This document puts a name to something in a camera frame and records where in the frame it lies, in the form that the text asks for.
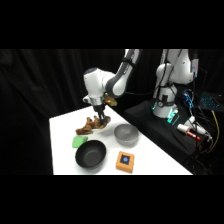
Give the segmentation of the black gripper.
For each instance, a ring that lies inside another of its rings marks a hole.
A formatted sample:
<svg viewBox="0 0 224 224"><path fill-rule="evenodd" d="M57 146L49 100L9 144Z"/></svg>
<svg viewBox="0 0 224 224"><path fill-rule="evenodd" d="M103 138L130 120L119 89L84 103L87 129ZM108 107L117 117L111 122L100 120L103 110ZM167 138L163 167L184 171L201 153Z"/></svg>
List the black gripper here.
<svg viewBox="0 0 224 224"><path fill-rule="evenodd" d="M105 117L105 115L104 115L105 104L104 103L100 104L100 105L94 105L93 109L96 112L96 115L98 118L100 118L100 116Z"/></svg>

